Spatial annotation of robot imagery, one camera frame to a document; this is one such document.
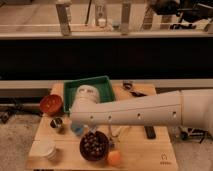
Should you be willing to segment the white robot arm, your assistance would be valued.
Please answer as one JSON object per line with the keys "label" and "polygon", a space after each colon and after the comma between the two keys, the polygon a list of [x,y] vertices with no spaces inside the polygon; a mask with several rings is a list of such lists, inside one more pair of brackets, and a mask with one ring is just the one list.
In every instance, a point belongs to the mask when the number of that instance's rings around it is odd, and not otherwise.
{"label": "white robot arm", "polygon": [[70,118],[85,125],[183,126],[213,136],[213,89],[179,90],[101,103],[98,89],[82,85]]}

